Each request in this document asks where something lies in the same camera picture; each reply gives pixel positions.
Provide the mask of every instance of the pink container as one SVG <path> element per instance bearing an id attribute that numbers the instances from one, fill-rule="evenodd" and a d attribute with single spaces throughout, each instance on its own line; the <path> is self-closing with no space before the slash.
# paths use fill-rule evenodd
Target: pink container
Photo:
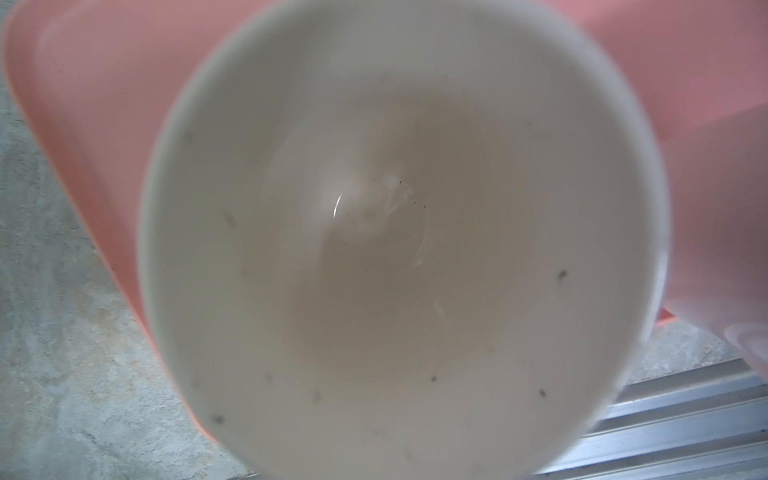
<path id="1" fill-rule="evenodd" d="M 10 90 L 150 340 L 135 244 L 155 137 L 194 69 L 267 1 L 26 0 L 6 22 Z M 768 2 L 548 3 L 614 57 L 664 144 L 667 308 L 768 378 Z"/>

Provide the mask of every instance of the pink tray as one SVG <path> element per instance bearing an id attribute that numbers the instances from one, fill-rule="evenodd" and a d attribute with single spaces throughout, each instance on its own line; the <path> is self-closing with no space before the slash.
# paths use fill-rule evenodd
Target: pink tray
<path id="1" fill-rule="evenodd" d="M 269 0 L 26 0 L 5 76 L 151 339 L 136 271 L 144 169 L 168 109 L 214 47 Z M 634 83 L 662 141 L 768 102 L 764 0 L 548 0 Z"/>

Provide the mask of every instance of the concrete floor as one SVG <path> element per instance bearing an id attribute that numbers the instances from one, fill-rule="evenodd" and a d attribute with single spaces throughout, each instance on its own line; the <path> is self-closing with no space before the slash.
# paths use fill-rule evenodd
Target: concrete floor
<path id="1" fill-rule="evenodd" d="M 4 84 L 0 111 L 0 479 L 248 473 L 186 416 Z M 731 358 L 675 323 L 632 381 Z"/>

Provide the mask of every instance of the metal sliding door track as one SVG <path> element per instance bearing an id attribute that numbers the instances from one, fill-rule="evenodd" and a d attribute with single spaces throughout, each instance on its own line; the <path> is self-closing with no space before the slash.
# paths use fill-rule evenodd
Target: metal sliding door track
<path id="1" fill-rule="evenodd" d="M 767 429 L 768 385 L 731 360 L 628 386 L 534 478 L 768 478 Z"/>

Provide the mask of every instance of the white bowl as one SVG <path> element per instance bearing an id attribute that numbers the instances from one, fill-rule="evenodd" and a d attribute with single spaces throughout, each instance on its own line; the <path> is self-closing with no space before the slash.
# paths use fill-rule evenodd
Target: white bowl
<path id="1" fill-rule="evenodd" d="M 637 99 L 545 7 L 288 0 L 164 127 L 142 295 L 187 404 L 262 472 L 510 478 L 622 387 L 668 210 Z"/>

